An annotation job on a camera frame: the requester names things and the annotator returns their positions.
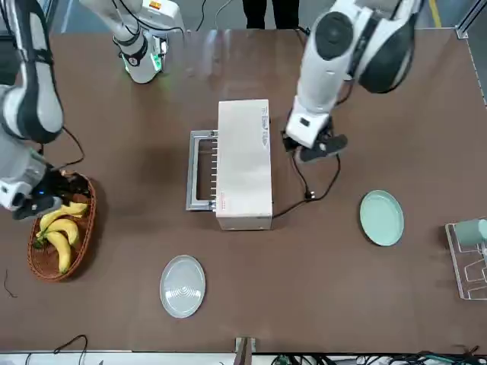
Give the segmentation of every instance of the person's legs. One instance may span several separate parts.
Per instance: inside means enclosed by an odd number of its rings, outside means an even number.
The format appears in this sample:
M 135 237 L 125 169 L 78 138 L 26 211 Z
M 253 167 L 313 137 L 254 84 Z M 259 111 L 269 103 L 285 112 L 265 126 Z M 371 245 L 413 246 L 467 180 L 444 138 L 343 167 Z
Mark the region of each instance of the person's legs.
M 275 27 L 296 29 L 299 26 L 299 0 L 272 0 Z
M 243 0 L 243 11 L 247 17 L 247 29 L 264 29 L 267 0 Z

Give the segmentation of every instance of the banana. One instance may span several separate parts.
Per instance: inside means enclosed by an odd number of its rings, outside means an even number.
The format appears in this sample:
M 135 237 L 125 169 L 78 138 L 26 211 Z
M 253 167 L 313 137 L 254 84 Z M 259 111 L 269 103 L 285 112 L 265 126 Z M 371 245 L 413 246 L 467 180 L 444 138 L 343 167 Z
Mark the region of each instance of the banana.
M 57 211 L 51 211 L 48 214 L 45 214 L 41 219 L 40 219 L 40 231 L 43 232 L 46 230 L 46 228 L 56 219 L 61 217 L 62 215 L 73 215 L 75 217 L 79 217 L 80 215 L 82 216 L 84 211 L 86 211 L 86 208 L 88 207 L 88 204 L 85 203 L 73 203 L 70 202 L 69 206 L 63 205 L 61 206 L 60 209 Z
M 48 227 L 46 233 L 58 232 L 63 230 L 68 235 L 68 241 L 71 246 L 76 244 L 79 240 L 79 230 L 75 222 L 69 219 L 58 219 L 52 222 Z
M 64 274 L 71 265 L 71 247 L 68 240 L 60 232 L 49 232 L 46 238 L 51 242 L 59 254 L 59 272 Z
M 63 205 L 65 213 L 69 215 L 83 215 L 84 211 L 88 207 L 88 204 L 85 203 L 74 203 L 69 202 L 69 206 L 66 207 Z

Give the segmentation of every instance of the robotic arm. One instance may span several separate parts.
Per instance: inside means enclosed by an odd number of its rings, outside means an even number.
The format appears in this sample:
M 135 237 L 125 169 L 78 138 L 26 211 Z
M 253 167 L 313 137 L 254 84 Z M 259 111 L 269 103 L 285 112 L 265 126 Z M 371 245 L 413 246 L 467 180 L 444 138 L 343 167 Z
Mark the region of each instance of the robotic arm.
M 394 90 L 407 76 L 422 3 L 399 1 L 391 19 L 383 19 L 355 0 L 337 0 L 318 17 L 304 50 L 298 94 L 286 126 L 287 145 L 302 146 L 302 161 L 334 155 L 346 146 L 344 135 L 329 133 L 330 114 L 346 75 L 376 94 Z
M 81 0 L 113 31 L 126 70 L 138 83 L 149 82 L 161 70 L 162 49 L 157 50 L 156 37 L 142 31 L 135 14 L 161 31 L 167 29 L 161 25 L 184 31 L 179 7 L 159 1 L 164 8 L 149 0 Z M 86 182 L 64 177 L 24 143 L 53 141 L 63 127 L 62 106 L 37 0 L 0 0 L 0 5 L 21 60 L 21 86 L 0 85 L 0 205 L 13 211 L 14 219 L 25 219 L 68 203 L 69 194 L 86 191 Z
M 15 36 L 22 81 L 21 86 L 0 87 L 0 204 L 22 219 L 61 205 L 61 198 L 44 186 L 48 181 L 53 188 L 60 186 L 63 179 L 22 140 L 53 141 L 62 129 L 62 107 L 41 7 L 36 0 L 0 5 Z

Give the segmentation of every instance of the wicker basket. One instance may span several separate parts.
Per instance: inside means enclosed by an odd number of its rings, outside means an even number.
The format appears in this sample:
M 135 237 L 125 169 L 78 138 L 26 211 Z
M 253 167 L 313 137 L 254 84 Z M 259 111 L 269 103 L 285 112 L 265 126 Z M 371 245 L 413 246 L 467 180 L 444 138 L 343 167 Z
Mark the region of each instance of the wicker basket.
M 88 203 L 88 209 L 83 214 L 83 217 L 69 217 L 73 220 L 79 229 L 79 240 L 71 247 L 72 250 L 72 264 L 69 270 L 64 274 L 59 272 L 59 257 L 51 244 L 46 244 L 42 249 L 36 249 L 33 244 L 36 241 L 36 233 L 40 231 L 40 219 L 36 219 L 30 233 L 29 246 L 27 250 L 27 260 L 29 262 L 30 270 L 44 281 L 57 282 L 71 276 L 76 268 L 80 265 L 85 253 L 87 252 L 88 244 L 90 242 L 91 234 L 93 232 L 94 218 L 96 215 L 97 196 L 91 181 L 83 176 L 88 182 L 88 189 L 91 198 L 87 198 L 81 194 L 74 194 L 72 201 L 76 203 Z

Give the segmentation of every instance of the brown table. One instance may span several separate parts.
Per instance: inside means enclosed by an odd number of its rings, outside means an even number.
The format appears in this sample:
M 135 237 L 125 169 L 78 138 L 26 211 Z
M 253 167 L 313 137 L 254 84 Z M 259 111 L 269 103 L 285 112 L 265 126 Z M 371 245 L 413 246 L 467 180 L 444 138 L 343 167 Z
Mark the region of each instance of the brown table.
M 231 351 L 487 351 L 487 303 L 459 298 L 442 226 L 485 214 L 487 123 L 467 44 L 452 30 L 418 33 L 404 85 L 388 95 L 357 86 L 336 108 L 349 137 L 342 174 L 327 199 L 268 232 L 223 233 L 212 214 L 185 211 L 189 132 L 217 126 L 219 100 L 269 98 L 275 211 L 301 198 L 280 142 L 298 79 L 293 31 L 191 33 L 174 40 L 169 74 L 137 85 L 108 35 L 53 37 L 66 125 L 87 152 L 78 170 L 101 195 L 92 259 L 73 281 L 45 284 L 29 271 L 29 223 L 0 213 L 0 349 L 53 349 L 80 333 L 91 349 Z M 54 164 L 77 157 L 61 136 Z M 333 159 L 305 166 L 314 190 Z M 400 243 L 369 243 L 361 197 L 386 189 L 403 206 Z M 199 311 L 173 319 L 159 280 L 174 256 L 203 265 Z

